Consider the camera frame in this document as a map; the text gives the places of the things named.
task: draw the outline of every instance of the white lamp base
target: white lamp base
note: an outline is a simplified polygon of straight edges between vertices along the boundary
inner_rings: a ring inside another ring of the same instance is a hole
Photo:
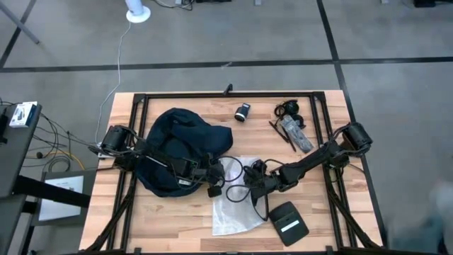
[[[143,13],[138,16],[134,16],[131,11],[127,11],[126,18],[132,23],[142,23],[145,22],[151,16],[151,10],[143,6]]]

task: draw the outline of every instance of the wooden tabletop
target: wooden tabletop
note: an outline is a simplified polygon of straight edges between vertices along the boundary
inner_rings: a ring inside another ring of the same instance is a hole
[[[350,121],[342,91],[325,91],[333,129]],[[110,125],[128,125],[133,93],[117,93],[110,114]],[[293,152],[289,144],[270,127],[269,120],[277,104],[293,98],[179,98],[152,99],[149,102],[145,133],[148,134],[156,118],[170,108],[186,108],[198,113],[211,125],[223,125],[233,130],[234,144],[226,153],[236,157],[258,157],[282,162],[296,162],[306,154]],[[298,98],[299,114],[305,119],[304,134],[317,145],[316,134],[307,98]],[[234,120],[233,115],[242,103],[251,104],[251,112],[244,123]],[[326,130],[318,106],[323,136]],[[351,158],[352,164],[362,168],[359,159]],[[100,161],[100,167],[111,165],[111,160]],[[80,249],[89,246],[101,233],[112,215],[119,171],[97,173],[90,208],[81,238]],[[369,196],[364,174],[351,166],[343,175],[352,216],[371,239],[381,244],[376,217]],[[132,213],[127,249],[141,247],[142,252],[221,252],[221,251],[325,251],[326,245],[336,247],[331,216],[328,208],[322,168],[306,173],[299,185],[284,193],[269,195],[270,209],[292,201],[302,215],[310,234],[292,246],[285,247],[270,222],[248,232],[227,236],[212,236],[212,200],[207,187],[202,186],[194,194],[181,198],[159,198],[138,182]],[[343,239],[348,245],[344,219],[339,216]],[[120,245],[122,221],[118,224],[115,247]]]

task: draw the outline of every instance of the gray floor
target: gray floor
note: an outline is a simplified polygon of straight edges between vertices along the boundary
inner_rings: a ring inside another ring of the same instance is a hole
[[[28,4],[2,1],[18,16]],[[453,5],[414,9],[404,5],[408,1],[323,2],[340,58],[453,55]],[[151,20],[132,25],[122,63],[331,58],[314,0],[264,0],[261,7],[235,0],[198,4],[192,12],[144,3],[152,9]],[[115,64],[128,26],[125,10],[124,1],[38,0],[26,25],[42,44],[21,33],[5,67]],[[0,13],[0,52],[15,29]],[[343,71],[357,120],[374,139],[367,158],[387,227],[421,219],[431,188],[453,181],[453,64],[343,65]],[[115,71],[0,73],[0,97],[39,101],[48,117],[93,141],[99,103],[116,83]],[[237,90],[339,89],[333,66],[318,65],[129,70],[122,72],[118,91],[222,90],[229,83]],[[111,100],[103,110],[102,130],[110,105]],[[87,167],[96,165],[84,146],[74,145],[73,152]],[[22,174],[39,178],[41,171],[26,168]],[[10,254],[17,254],[26,222],[23,217]],[[39,227],[31,248],[41,254],[76,251],[81,232],[82,226]],[[447,243],[451,248],[451,235]]]

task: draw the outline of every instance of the black floor line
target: black floor line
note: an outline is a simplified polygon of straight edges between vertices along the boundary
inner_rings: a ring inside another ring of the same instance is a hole
[[[394,58],[363,58],[339,59],[340,64],[410,64],[410,63],[442,63],[453,62],[453,57],[394,57]]]
[[[371,59],[288,59],[288,60],[251,60],[251,61],[224,61],[224,62],[181,62],[156,64],[122,64],[121,70],[147,69],[185,69],[185,68],[212,68],[212,67],[278,67],[278,66],[311,66],[326,64],[410,64],[410,63],[441,63],[453,62],[453,57],[396,57]],[[116,64],[98,64],[83,66],[61,67],[4,67],[0,73],[23,72],[83,72],[83,71],[113,71]]]
[[[291,60],[252,60],[233,62],[188,62],[188,63],[161,63],[161,64],[121,64],[121,70],[145,69],[184,69],[210,67],[274,67],[332,64],[331,59],[291,59]],[[80,72],[80,71],[111,71],[116,70],[116,64],[66,66],[66,67],[7,67],[0,72]]]
[[[341,69],[341,63],[340,63],[340,60],[338,57],[338,51],[337,51],[337,48],[335,45],[335,40],[333,39],[331,26],[328,22],[327,13],[324,8],[324,4],[323,4],[322,0],[316,0],[316,3],[318,4],[319,14],[321,15],[321,20],[323,22],[324,30],[326,32],[328,46],[329,46],[329,49],[331,50],[333,65],[335,67],[338,84],[340,85],[340,89],[343,91],[343,93],[345,95],[346,106],[348,108],[350,119],[351,119],[351,121],[355,121],[354,110],[352,109],[352,103],[350,100],[348,87],[346,86],[345,76],[344,76],[343,70]],[[386,230],[385,230],[385,226],[384,226],[384,221],[382,219],[382,214],[379,209],[376,192],[374,190],[373,182],[371,179],[371,175],[369,173],[369,168],[368,168],[368,164],[367,164],[365,157],[362,157],[362,165],[363,165],[363,169],[365,172],[365,178],[366,178],[367,184],[368,184],[369,196],[370,196],[372,204],[373,204],[374,214],[376,216],[376,221],[378,224],[379,232],[381,234],[381,240],[382,240],[382,243],[385,245],[386,244]]]
[[[23,13],[22,18],[21,18],[22,23],[25,24],[25,22],[27,21],[27,18],[29,17],[31,10],[33,9],[35,3],[36,3],[36,0],[30,0],[30,2],[28,3],[27,9],[25,10],[25,12]],[[5,63],[9,57],[9,55],[11,54],[11,51],[13,50],[13,47],[16,44],[17,38],[21,34],[21,31],[22,30],[19,27],[17,27],[16,30],[14,31],[13,36],[11,37],[11,39],[8,42],[8,45],[6,46],[5,52],[3,52],[3,55],[0,58],[0,68],[3,68],[5,66]]]

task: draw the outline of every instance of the black wallet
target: black wallet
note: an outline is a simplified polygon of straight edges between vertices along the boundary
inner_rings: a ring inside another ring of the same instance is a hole
[[[279,205],[269,212],[269,218],[286,247],[310,233],[304,220],[291,202]]]

